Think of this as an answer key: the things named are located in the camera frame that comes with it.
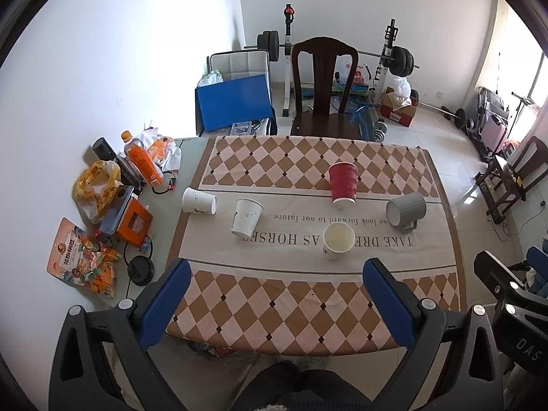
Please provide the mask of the black round puck device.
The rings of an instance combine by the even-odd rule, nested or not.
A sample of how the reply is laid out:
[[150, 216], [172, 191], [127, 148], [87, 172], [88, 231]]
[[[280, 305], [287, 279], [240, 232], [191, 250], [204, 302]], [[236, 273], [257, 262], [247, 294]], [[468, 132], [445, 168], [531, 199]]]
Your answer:
[[127, 265], [129, 280], [139, 287], [144, 287], [152, 282], [154, 265], [149, 257], [137, 255]]

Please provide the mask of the orange drink bottle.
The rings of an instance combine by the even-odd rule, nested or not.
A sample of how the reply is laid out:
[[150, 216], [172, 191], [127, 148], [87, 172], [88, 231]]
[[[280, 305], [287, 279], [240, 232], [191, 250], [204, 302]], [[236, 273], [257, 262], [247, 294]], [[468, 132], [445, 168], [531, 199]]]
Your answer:
[[163, 173], [150, 158], [142, 141], [129, 131], [122, 132], [121, 139], [124, 141], [125, 156], [135, 165], [145, 182], [152, 188], [159, 187], [163, 183]]

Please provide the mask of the red ribbed paper cup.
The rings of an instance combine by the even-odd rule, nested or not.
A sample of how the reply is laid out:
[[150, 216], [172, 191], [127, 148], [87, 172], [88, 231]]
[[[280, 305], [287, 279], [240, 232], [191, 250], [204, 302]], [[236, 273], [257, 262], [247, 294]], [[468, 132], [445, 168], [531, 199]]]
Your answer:
[[343, 209], [356, 202], [358, 169], [350, 162], [337, 162], [328, 171], [334, 205]]

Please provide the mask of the white paper cup black calligraphy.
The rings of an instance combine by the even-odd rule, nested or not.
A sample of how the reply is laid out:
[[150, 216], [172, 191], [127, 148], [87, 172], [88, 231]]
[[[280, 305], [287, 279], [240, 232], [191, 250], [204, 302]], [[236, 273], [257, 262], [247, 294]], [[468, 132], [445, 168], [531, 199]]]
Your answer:
[[333, 223], [323, 232], [323, 255], [328, 260], [337, 260], [350, 252], [355, 246], [354, 230], [347, 224]]

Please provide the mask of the checkered beige table mat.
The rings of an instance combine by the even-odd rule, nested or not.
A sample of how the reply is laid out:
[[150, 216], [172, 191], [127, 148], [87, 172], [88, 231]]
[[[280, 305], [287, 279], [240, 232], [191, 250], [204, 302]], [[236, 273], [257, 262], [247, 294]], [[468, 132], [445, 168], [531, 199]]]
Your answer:
[[[358, 169], [356, 202], [337, 208], [329, 168]], [[350, 139], [220, 136], [201, 141], [195, 189], [216, 196], [215, 215], [184, 213], [174, 242], [192, 279], [167, 331], [235, 351], [347, 355], [391, 349], [361, 280], [376, 257], [418, 297], [453, 311], [466, 303], [459, 240], [446, 193], [428, 151]], [[403, 233], [389, 224], [391, 199], [420, 193], [426, 215]], [[236, 202], [264, 209], [252, 238], [231, 233]], [[355, 246], [323, 255], [323, 232], [349, 225]]]

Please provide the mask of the red cardboard box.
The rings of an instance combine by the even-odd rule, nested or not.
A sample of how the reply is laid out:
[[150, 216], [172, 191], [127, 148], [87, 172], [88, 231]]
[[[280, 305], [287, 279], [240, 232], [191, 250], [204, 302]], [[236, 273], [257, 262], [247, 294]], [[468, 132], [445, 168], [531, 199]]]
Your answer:
[[411, 89], [408, 98], [400, 98], [394, 89], [388, 86], [380, 102], [380, 113], [385, 119], [409, 127], [418, 108], [419, 95], [415, 89]]

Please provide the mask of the small barbell on floor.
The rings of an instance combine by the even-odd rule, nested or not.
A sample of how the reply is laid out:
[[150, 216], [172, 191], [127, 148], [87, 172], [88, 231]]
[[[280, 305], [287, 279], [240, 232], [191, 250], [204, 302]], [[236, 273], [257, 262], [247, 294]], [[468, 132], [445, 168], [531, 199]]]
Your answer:
[[465, 110], [462, 108], [459, 108], [456, 111], [451, 111], [445, 106], [436, 107], [425, 102], [420, 102], [419, 105], [428, 110], [433, 110], [441, 113], [446, 120], [453, 121], [455, 127], [459, 130], [462, 130], [466, 126], [466, 114]]

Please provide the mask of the blue flat board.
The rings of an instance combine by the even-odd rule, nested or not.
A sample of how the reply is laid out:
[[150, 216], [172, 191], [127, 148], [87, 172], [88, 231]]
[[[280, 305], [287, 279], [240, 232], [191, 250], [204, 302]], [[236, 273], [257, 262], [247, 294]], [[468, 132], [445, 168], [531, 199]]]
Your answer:
[[265, 74], [200, 86], [196, 96], [205, 132], [273, 117]]

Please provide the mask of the grey ribbed mug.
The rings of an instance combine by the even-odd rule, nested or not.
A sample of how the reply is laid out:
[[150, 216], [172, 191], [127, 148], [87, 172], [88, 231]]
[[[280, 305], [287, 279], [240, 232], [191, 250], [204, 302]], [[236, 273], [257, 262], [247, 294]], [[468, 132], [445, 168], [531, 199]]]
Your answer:
[[386, 218], [390, 225], [403, 233], [409, 233], [426, 215], [426, 201], [420, 193], [410, 193], [389, 200], [386, 204]]

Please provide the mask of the white paper cup middle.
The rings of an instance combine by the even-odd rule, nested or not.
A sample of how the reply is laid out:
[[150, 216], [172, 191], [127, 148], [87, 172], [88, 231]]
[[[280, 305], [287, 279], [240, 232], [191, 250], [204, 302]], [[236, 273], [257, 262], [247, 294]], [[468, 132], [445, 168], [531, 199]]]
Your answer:
[[231, 225], [231, 233], [239, 238], [252, 238], [263, 209], [263, 205], [254, 199], [238, 199]]

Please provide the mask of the white squat rack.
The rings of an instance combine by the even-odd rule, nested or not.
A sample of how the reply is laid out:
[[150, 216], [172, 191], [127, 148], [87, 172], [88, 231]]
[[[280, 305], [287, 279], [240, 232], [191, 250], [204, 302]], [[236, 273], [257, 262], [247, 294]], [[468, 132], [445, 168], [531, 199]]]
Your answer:
[[[294, 21], [294, 18], [295, 18], [295, 10], [290, 3], [286, 4], [283, 14], [285, 18], [285, 38], [286, 38], [287, 31], [289, 31], [292, 35], [292, 22]], [[392, 18], [389, 24], [394, 24], [396, 26], [396, 20]], [[284, 80], [284, 102], [283, 102], [282, 116], [288, 117], [289, 109], [290, 109], [290, 101], [291, 101], [291, 76], [294, 76], [295, 107], [297, 107], [299, 110], [301, 110], [302, 108], [302, 104], [301, 104], [302, 95], [301, 95], [301, 89], [299, 86], [300, 85], [299, 72], [294, 70], [294, 67], [290, 63], [290, 58], [285, 55], [284, 57], [285, 57], [285, 80]], [[343, 91], [343, 99], [347, 99], [352, 91], [353, 79], [356, 75], [357, 69], [358, 69], [358, 66], [354, 70], [351, 64], [350, 70], [347, 76], [347, 83]], [[328, 72], [330, 71], [330, 69], [326, 69], [325, 66], [322, 66], [319, 69], [319, 72], [322, 70], [327, 70]], [[370, 77], [371, 85], [369, 86], [369, 88], [373, 89], [373, 93], [376, 100], [379, 100], [381, 98], [383, 85], [385, 84], [385, 78], [388, 72], [390, 72], [389, 69], [382, 68], [380, 66], [380, 59], [379, 59], [379, 64], [375, 71], [375, 75], [373, 77]]]

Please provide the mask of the dark wooden side chair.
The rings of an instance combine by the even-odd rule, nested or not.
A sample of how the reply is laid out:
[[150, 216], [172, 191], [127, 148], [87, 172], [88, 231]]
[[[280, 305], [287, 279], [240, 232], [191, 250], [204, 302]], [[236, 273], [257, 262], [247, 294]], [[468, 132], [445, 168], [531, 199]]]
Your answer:
[[495, 225], [506, 220], [506, 214], [547, 177], [547, 145], [536, 136], [527, 139], [519, 155], [509, 162], [495, 156], [483, 173], [475, 176], [488, 207], [488, 216]]

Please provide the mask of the white padded chair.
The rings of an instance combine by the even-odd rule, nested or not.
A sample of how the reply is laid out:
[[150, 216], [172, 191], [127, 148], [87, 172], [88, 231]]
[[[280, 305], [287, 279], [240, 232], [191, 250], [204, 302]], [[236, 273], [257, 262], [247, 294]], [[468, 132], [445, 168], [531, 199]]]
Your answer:
[[269, 79], [269, 54], [260, 49], [216, 53], [208, 57], [209, 71], [218, 71], [224, 82], [264, 75]]

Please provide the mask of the white paper cup leftmost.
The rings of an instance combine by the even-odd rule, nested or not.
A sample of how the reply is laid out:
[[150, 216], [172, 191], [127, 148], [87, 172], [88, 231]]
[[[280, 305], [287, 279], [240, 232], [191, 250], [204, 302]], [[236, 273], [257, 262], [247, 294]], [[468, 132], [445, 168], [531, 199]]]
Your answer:
[[215, 215], [216, 196], [187, 187], [182, 196], [182, 211], [186, 213], [203, 213]]

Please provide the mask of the black cylindrical speaker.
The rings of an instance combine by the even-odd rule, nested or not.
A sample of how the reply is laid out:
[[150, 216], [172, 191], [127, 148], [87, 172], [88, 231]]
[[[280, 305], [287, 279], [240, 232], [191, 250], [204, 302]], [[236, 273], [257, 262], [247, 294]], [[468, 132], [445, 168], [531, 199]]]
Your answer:
[[111, 148], [104, 137], [100, 137], [92, 145], [95, 155], [102, 161], [116, 161], [117, 153]]

